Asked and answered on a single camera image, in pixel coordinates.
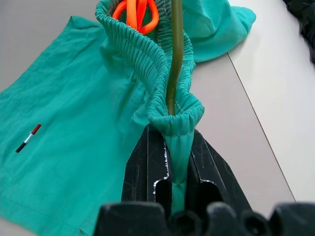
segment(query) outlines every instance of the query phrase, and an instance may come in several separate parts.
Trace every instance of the table surface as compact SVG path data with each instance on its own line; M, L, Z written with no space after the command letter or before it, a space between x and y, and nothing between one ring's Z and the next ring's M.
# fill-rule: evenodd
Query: table surface
M299 23L283 0L229 1L257 15L233 64L293 196L315 202L315 67Z
M95 20L97 2L0 1L0 91L19 78L71 15ZM231 166L252 208L268 216L276 203L294 201L228 54L199 64L191 91L205 106L197 129ZM31 234L0 220L0 235Z

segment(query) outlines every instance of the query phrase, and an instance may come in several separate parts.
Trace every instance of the drawstring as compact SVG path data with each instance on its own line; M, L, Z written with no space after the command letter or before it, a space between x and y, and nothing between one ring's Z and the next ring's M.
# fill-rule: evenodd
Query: drawstring
M147 5L149 5L151 10L152 20L147 25L142 26ZM123 0L118 4L113 14L113 18L118 20L125 9L127 11L126 24L144 35L153 31L158 25L159 14L154 0Z

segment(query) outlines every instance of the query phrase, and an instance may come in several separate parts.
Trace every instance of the fabric fold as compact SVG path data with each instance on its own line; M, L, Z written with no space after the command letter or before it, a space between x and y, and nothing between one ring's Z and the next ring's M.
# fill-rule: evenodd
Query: fabric fold
M172 59L171 9L169 0L156 2L160 13L156 43L125 23L114 20L111 17L109 1L98 4L96 18L104 26L111 43L116 45L126 62L134 68L137 79L149 93L148 120L164 136L171 155L172 210L176 212L184 208L185 181L193 131L203 115L204 107L189 92L195 64L189 37L183 33L184 61L176 89L176 115L168 114L165 97Z
M183 0L184 30L190 37L194 61L217 58L242 42L256 19L245 7L228 0Z

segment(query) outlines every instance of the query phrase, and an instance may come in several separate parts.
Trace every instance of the teal fabric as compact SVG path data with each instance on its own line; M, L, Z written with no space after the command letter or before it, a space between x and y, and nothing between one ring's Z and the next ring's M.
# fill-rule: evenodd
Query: teal fabric
M30 68L0 94L0 216L41 236L92 235L99 207L118 202L126 162L146 124L170 150L172 210L184 207L193 131L204 108L191 93L195 67L184 33L184 62L169 116L170 1L156 0L150 37L96 9L99 23L71 17ZM26 147L16 148L38 124Z
M256 19L250 9L231 7L227 0L183 0L183 11L195 62L230 51L247 37Z

